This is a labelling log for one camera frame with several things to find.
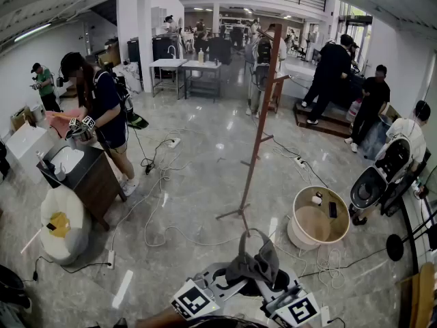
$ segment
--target white sneaker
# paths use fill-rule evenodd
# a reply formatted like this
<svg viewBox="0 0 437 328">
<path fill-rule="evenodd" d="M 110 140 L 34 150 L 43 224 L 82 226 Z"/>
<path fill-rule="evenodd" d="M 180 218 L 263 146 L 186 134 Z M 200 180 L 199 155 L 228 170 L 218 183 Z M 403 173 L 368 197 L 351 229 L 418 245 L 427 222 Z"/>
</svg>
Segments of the white sneaker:
<svg viewBox="0 0 437 328">
<path fill-rule="evenodd" d="M 137 189 L 139 185 L 139 181 L 136 178 L 133 178 L 132 180 L 127 180 L 126 183 L 123 186 L 123 192 L 126 197 L 131 195 L 135 189 Z"/>
</svg>

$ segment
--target wooden platform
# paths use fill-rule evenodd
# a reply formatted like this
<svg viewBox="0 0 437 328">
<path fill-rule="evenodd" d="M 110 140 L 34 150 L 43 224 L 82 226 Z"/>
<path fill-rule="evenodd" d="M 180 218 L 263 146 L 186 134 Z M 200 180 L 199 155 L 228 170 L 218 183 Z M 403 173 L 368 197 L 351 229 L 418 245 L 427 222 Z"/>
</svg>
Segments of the wooden platform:
<svg viewBox="0 0 437 328">
<path fill-rule="evenodd" d="M 346 120 L 346 113 L 327 109 L 319 119 L 319 124 L 311 125 L 307 123 L 308 115 L 311 110 L 312 107 L 304 108 L 300 103 L 294 105 L 294 115 L 298 126 L 338 137 L 350 137 L 350 122 Z"/>
</svg>

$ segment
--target baseball cap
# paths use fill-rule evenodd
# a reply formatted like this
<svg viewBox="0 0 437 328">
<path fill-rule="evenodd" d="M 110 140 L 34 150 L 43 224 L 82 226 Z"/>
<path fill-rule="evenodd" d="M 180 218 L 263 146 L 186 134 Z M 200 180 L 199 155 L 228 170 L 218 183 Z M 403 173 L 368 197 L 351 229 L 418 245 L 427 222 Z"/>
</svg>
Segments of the baseball cap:
<svg viewBox="0 0 437 328">
<path fill-rule="evenodd" d="M 36 72 L 36 70 L 40 67 L 41 65 L 39 63 L 35 63 L 32 67 L 32 70 L 30 71 L 30 73 Z"/>
</svg>

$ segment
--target white shirt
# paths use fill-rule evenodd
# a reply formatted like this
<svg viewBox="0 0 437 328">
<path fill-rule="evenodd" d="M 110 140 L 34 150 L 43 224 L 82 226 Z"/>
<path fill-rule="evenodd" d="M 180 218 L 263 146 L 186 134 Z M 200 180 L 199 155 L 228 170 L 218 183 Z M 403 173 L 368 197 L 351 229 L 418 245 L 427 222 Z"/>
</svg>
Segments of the white shirt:
<svg viewBox="0 0 437 328">
<path fill-rule="evenodd" d="M 426 151 L 426 141 L 420 125 L 411 119 L 396 119 L 386 135 L 392 139 L 399 134 L 410 140 L 413 160 L 422 163 Z"/>
<path fill-rule="evenodd" d="M 266 32 L 269 36 L 274 38 L 274 31 L 267 31 Z M 255 70 L 257 67 L 257 60 L 258 60 L 258 43 L 259 40 L 262 38 L 262 36 L 259 36 L 259 38 L 255 41 L 255 44 L 253 45 L 253 58 L 255 59 L 255 64 L 253 65 L 253 69 Z M 280 61 L 283 61 L 287 58 L 287 45 L 285 45 L 285 41 L 283 38 L 279 41 L 279 54 L 278 54 L 278 62 L 276 63 L 276 71 L 278 71 L 280 66 Z"/>
</svg>

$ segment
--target cardboard box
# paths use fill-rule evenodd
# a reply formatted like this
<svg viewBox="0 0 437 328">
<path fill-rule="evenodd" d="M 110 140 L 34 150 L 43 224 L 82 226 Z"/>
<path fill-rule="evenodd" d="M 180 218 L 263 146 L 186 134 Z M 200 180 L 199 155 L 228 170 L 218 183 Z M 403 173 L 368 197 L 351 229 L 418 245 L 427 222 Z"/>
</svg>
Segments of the cardboard box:
<svg viewBox="0 0 437 328">
<path fill-rule="evenodd" d="M 11 117 L 11 124 L 12 124 L 12 128 L 14 129 L 14 131 L 17 131 L 25 123 L 25 119 L 23 117 L 23 114 L 25 114 L 25 116 L 29 116 L 33 121 L 35 121 L 35 118 L 33 117 L 33 114 L 30 111 L 30 108 L 28 106 L 26 106 L 26 107 L 20 109 L 18 112 L 16 112 Z"/>
</svg>

